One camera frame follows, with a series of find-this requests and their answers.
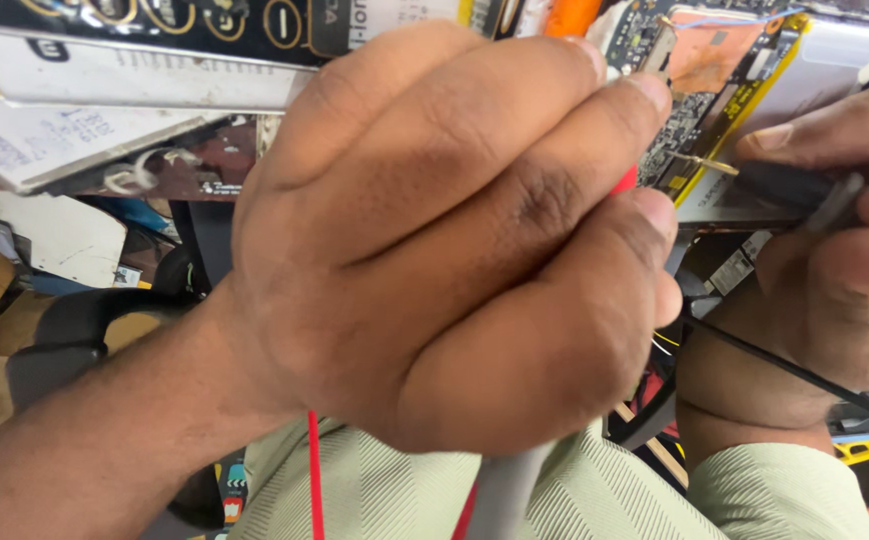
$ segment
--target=fingernail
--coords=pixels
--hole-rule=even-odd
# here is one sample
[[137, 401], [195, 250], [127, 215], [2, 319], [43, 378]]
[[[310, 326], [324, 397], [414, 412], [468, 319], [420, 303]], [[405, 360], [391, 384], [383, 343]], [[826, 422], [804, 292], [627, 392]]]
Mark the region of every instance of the fingernail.
[[650, 187], [632, 189], [627, 193], [630, 193], [638, 212], [662, 237], [668, 239], [676, 233], [678, 219], [675, 217], [675, 203], [667, 195]]
[[650, 73], [635, 73], [621, 79], [634, 88], [641, 91], [647, 99], [651, 100], [658, 112], [664, 112], [672, 104], [672, 94], [668, 91], [668, 84]]
[[777, 150], [792, 137], [795, 132], [795, 126], [792, 124], [781, 124], [772, 128], [759, 129], [751, 134], [754, 141], [761, 147], [762, 150], [768, 152]]
[[591, 66], [595, 68], [595, 71], [601, 76], [601, 79], [605, 78], [605, 70], [607, 69], [608, 63], [605, 62], [605, 55], [598, 50], [598, 47], [596, 47], [594, 43], [579, 35], [565, 35], [562, 37], [562, 40], [568, 43], [573, 43], [574, 45], [577, 45], [579, 49], [584, 51], [584, 54], [591, 59]]

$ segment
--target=blue wire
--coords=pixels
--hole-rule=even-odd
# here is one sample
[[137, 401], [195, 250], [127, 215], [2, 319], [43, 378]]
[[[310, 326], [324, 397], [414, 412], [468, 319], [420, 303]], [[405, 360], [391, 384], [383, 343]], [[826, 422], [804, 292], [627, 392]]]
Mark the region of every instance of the blue wire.
[[721, 19], [716, 17], [698, 19], [694, 22], [687, 22], [684, 24], [675, 24], [673, 25], [677, 30], [684, 30], [686, 28], [695, 28], [697, 26], [705, 26], [705, 25], [715, 25], [715, 26], [746, 26], [749, 24], [761, 24], [763, 22], [771, 22], [775, 19], [787, 18], [788, 16], [793, 16], [794, 14], [800, 14], [804, 11], [804, 7], [792, 7], [790, 9], [785, 9], [784, 11], [775, 13], [774, 15], [768, 15], [767, 17], [762, 17], [760, 19], [753, 20], [737, 20], [737, 19]]

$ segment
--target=sleeve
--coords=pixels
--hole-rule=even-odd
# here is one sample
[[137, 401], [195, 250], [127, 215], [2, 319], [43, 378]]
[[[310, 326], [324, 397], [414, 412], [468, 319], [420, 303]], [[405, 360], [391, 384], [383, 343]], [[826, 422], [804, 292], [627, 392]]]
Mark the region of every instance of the sleeve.
[[795, 444], [722, 450], [691, 475], [688, 500], [731, 540], [865, 540], [858, 479], [834, 456]]

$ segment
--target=light green shirt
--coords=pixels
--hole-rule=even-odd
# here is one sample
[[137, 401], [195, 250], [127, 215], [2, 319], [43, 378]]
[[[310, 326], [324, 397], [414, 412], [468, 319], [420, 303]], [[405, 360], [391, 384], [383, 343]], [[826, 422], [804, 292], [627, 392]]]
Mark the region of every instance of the light green shirt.
[[[477, 455], [405, 454], [328, 419], [318, 432], [327, 540], [451, 538]], [[692, 473], [685, 498], [601, 433], [596, 422], [554, 447], [518, 540], [869, 539], [854, 473], [816, 449], [726, 449]], [[244, 468], [248, 505], [229, 539], [309, 540], [307, 424], [250, 445]]]

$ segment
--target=forearm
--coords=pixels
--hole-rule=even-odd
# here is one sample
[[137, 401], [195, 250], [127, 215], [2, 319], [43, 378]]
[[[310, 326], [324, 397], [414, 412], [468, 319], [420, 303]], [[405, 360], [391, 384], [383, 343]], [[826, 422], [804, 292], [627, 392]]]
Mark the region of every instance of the forearm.
[[240, 399], [222, 300], [0, 428], [0, 539], [54, 538], [59, 523], [69, 538], [135, 537], [192, 472], [287, 420]]
[[[766, 305], [753, 279], [707, 320], [773, 349]], [[704, 331], [696, 331], [681, 350], [677, 377], [678, 432], [689, 470], [741, 444], [793, 443], [832, 452], [825, 425], [832, 396]]]

